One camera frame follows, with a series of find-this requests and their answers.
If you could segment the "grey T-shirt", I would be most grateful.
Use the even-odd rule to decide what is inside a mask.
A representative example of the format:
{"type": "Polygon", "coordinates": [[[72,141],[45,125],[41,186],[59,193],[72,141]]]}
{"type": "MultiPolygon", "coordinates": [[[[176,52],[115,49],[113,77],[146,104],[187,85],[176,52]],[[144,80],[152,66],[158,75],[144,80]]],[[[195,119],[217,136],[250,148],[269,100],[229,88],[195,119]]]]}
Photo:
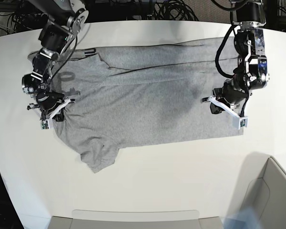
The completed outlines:
{"type": "Polygon", "coordinates": [[[232,116],[201,103],[224,84],[214,63],[221,41],[76,50],[51,83],[75,99],[56,135],[94,173],[122,148],[242,135],[232,116]]]}

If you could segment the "blurred blue object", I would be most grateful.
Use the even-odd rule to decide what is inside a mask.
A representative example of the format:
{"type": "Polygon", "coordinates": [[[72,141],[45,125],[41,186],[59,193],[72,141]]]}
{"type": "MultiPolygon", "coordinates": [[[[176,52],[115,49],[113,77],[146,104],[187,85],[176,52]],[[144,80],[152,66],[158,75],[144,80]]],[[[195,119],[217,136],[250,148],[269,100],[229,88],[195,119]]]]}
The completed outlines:
{"type": "Polygon", "coordinates": [[[224,229],[256,229],[257,214],[252,207],[246,207],[238,213],[223,219],[224,229]]]}

